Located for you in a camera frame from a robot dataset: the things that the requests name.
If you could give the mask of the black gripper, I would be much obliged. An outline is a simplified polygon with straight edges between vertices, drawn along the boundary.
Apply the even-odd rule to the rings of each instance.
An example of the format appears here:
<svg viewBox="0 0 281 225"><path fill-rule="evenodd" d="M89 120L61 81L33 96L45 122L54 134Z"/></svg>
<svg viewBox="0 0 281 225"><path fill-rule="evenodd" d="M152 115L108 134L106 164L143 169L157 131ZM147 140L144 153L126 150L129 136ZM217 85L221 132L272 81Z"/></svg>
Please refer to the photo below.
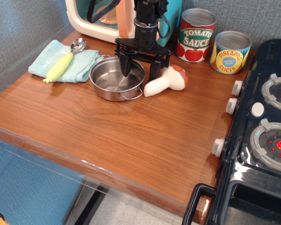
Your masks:
<svg viewBox="0 0 281 225"><path fill-rule="evenodd" d="M127 77L131 71L132 60L151 63L149 81L158 77L162 67L170 65L171 51L157 43L159 21L144 23L134 20L134 38L117 38L115 54L119 58L122 75Z"/></svg>

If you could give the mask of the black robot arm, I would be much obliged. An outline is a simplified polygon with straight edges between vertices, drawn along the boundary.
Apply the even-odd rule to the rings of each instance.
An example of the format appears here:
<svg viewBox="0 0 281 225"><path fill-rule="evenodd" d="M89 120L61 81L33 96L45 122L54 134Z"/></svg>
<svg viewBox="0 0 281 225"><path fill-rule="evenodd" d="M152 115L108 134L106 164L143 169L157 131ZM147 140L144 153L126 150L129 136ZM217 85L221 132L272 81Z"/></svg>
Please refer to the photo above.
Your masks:
<svg viewBox="0 0 281 225"><path fill-rule="evenodd" d="M132 61L140 60L150 63L149 80L158 77L160 70L170 65L171 50L157 43L159 19L167 12L166 0L136 0L134 10L134 38L117 38L115 54L119 58L122 75L127 77L132 69Z"/></svg>

